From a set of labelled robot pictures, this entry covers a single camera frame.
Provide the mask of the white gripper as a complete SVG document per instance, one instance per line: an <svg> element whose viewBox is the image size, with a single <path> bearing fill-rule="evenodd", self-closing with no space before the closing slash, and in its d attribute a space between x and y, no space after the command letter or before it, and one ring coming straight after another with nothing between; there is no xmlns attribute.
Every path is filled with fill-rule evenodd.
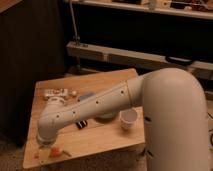
<svg viewBox="0 0 213 171"><path fill-rule="evenodd" d="M53 145L52 140L46 140L42 138L40 135L36 136L37 143L38 143L38 159L40 164L44 164L48 161L51 147Z"/></svg>

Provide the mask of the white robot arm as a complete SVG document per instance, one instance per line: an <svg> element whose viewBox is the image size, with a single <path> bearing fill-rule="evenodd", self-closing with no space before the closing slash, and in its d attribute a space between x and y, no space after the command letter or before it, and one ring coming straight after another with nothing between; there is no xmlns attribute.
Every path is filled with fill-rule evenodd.
<svg viewBox="0 0 213 171"><path fill-rule="evenodd" d="M125 80L73 105L44 109L37 141L48 146L72 123L134 107L143 110L148 171L211 171L205 93L191 73L177 68Z"/></svg>

